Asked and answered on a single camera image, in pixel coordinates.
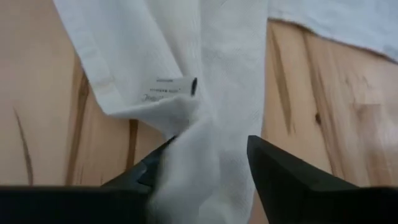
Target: wooden surface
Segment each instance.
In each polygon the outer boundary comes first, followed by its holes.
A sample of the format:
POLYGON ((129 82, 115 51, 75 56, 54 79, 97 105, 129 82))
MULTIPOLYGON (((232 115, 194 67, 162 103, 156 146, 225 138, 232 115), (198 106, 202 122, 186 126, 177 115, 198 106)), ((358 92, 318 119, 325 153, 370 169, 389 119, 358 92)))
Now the wooden surface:
MULTIPOLYGON (((162 143, 101 112, 51 0, 0 1, 0 30, 0 184, 100 185, 162 143)), ((354 184, 398 185, 396 64, 269 22, 266 70, 262 137, 354 184)))

